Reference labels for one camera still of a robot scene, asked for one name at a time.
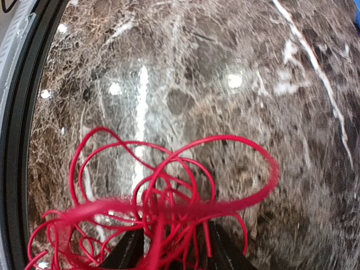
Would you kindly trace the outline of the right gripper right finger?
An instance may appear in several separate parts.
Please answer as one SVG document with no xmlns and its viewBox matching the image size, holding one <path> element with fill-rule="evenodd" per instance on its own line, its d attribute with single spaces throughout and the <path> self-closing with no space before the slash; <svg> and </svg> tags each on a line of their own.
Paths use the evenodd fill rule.
<svg viewBox="0 0 360 270">
<path fill-rule="evenodd" d="M 220 224 L 209 222 L 209 231 L 212 257 L 207 269 L 250 269 L 250 262 Z"/>
</svg>

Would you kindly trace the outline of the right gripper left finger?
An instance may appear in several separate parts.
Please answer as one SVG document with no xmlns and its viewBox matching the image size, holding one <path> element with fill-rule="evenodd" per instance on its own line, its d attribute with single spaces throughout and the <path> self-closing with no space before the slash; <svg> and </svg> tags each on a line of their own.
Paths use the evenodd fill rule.
<svg viewBox="0 0 360 270">
<path fill-rule="evenodd" d="M 104 269 L 132 269 L 144 255 L 144 230 L 126 232 L 100 265 Z"/>
</svg>

